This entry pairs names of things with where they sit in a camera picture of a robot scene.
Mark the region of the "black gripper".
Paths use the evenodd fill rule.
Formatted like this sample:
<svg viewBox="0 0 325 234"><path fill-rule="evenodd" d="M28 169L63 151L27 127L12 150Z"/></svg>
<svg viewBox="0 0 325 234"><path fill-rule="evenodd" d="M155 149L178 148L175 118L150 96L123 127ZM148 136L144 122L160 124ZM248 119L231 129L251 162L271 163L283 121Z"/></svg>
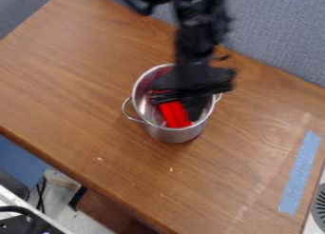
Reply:
<svg viewBox="0 0 325 234"><path fill-rule="evenodd" d="M202 119L207 96L234 90L236 69L214 67L211 61L227 61L231 56L176 56L172 71L162 75L148 88L150 101L162 105L182 101L190 120Z"/></svg>

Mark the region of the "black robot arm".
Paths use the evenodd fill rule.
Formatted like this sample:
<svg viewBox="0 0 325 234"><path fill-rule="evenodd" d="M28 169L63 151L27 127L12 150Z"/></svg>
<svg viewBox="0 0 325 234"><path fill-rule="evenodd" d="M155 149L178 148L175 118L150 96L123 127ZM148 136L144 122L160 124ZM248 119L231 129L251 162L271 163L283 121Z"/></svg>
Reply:
<svg viewBox="0 0 325 234"><path fill-rule="evenodd" d="M123 0L140 14L151 15L167 3L175 7L178 30L172 71L150 85L151 102L179 102L192 121L200 119L207 99L234 90L236 70L211 65L216 46L231 31L227 0Z"/></svg>

